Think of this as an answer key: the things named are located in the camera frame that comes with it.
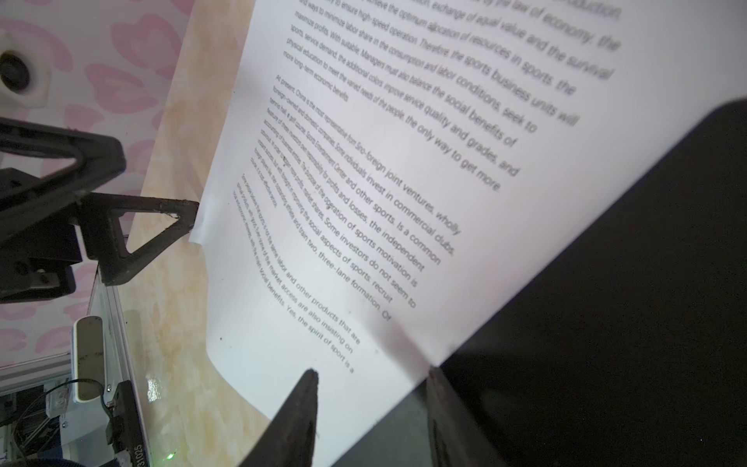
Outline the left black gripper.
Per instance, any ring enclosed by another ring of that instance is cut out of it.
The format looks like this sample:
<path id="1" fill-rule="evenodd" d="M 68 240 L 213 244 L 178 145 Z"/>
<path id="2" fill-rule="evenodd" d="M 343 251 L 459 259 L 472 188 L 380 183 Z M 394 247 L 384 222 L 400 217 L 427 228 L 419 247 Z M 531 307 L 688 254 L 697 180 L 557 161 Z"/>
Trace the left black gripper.
<path id="1" fill-rule="evenodd" d="M 196 223 L 200 204 L 193 200 L 91 194 L 126 170 L 114 137 L 3 118 L 1 151 L 56 164 L 41 177 L 15 167 L 1 171 L 4 304 L 76 291 L 72 267 L 82 262 L 72 221 L 77 202 L 85 251 L 106 286 L 132 280 Z"/>

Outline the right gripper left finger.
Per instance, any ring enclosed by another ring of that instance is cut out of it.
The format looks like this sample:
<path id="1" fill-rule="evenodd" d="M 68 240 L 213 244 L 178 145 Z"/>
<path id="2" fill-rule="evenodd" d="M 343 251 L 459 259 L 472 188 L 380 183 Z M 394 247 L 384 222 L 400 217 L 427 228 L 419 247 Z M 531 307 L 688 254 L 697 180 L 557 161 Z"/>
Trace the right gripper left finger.
<path id="1" fill-rule="evenodd" d="M 318 413 L 317 371 L 300 377 L 241 467 L 309 467 L 313 462 Z"/>

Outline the printed paper sheet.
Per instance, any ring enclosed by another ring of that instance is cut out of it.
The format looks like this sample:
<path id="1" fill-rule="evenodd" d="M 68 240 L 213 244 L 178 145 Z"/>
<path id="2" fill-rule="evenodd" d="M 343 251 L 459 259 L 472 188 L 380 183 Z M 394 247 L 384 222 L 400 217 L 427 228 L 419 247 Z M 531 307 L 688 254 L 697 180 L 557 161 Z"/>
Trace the printed paper sheet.
<path id="1" fill-rule="evenodd" d="M 746 93 L 742 1 L 259 1 L 192 240 L 206 351 L 330 466 Z"/>

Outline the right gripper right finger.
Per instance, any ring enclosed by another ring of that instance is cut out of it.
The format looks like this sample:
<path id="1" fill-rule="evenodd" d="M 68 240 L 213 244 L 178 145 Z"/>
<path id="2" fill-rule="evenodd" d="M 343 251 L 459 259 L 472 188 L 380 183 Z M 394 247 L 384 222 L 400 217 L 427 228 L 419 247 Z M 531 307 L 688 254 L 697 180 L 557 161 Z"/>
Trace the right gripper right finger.
<path id="1" fill-rule="evenodd" d="M 432 465 L 507 466 L 440 368 L 426 379 L 428 434 Z"/>

